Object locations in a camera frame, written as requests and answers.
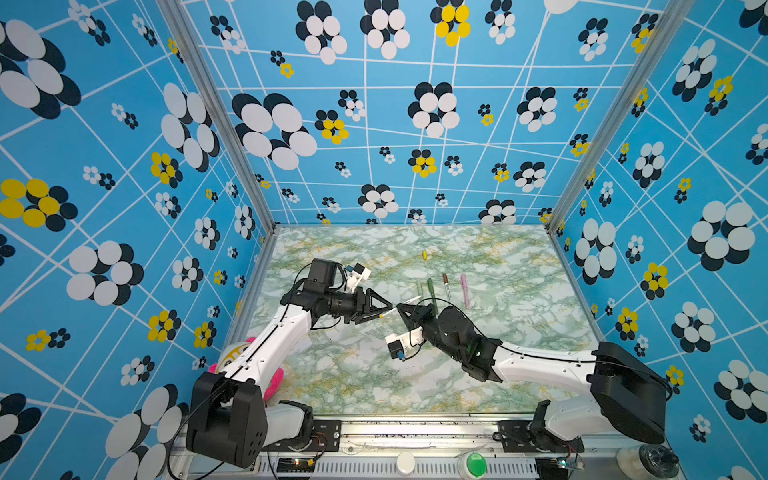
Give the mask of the dark green pen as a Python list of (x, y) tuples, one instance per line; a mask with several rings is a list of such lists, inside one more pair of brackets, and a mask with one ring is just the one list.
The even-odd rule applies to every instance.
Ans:
[(427, 279), (427, 289), (428, 289), (428, 292), (429, 292), (429, 297), (430, 297), (431, 305), (433, 307), (436, 307), (436, 302), (437, 302), (436, 292), (435, 292), (435, 288), (434, 288), (434, 282), (433, 282), (433, 280), (431, 278)]

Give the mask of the white grey pen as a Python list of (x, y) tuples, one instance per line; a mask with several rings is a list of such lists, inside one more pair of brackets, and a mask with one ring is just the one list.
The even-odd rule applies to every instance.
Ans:
[(442, 276), (442, 282), (443, 282), (443, 288), (444, 288), (444, 301), (447, 305), (453, 306), (452, 298), (451, 298), (451, 289), (450, 289), (450, 282), (448, 275), (446, 273), (441, 273)]

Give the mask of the pink pen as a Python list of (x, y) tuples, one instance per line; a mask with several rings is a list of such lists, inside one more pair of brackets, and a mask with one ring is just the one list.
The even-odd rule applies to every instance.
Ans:
[(462, 294), (463, 294), (463, 301), (466, 309), (469, 309), (471, 307), (471, 297), (470, 297), (470, 290), (468, 285), (468, 279), (467, 275), (462, 273), (460, 275), (460, 284), (462, 288)]

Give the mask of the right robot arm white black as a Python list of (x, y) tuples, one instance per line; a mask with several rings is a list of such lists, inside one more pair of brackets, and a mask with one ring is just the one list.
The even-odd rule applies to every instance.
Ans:
[(623, 347), (601, 342), (593, 350), (531, 349), (483, 334), (453, 304), (400, 303), (407, 333), (398, 358), (406, 361), (429, 344), (479, 382), (531, 382), (572, 392), (563, 401), (537, 404), (529, 432), (541, 450), (554, 450), (583, 435), (617, 431), (647, 444), (666, 440), (671, 383)]

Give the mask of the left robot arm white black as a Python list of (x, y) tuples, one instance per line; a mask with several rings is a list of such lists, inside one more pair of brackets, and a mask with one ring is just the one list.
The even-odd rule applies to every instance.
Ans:
[(270, 407), (266, 391), (290, 351), (322, 317), (361, 324), (392, 309), (392, 303), (375, 290), (361, 287), (369, 275), (360, 264), (347, 269), (322, 259), (303, 267), (273, 318), (244, 352), (195, 382), (186, 423), (187, 450), (248, 467), (276, 443), (309, 443), (312, 408), (292, 401)]

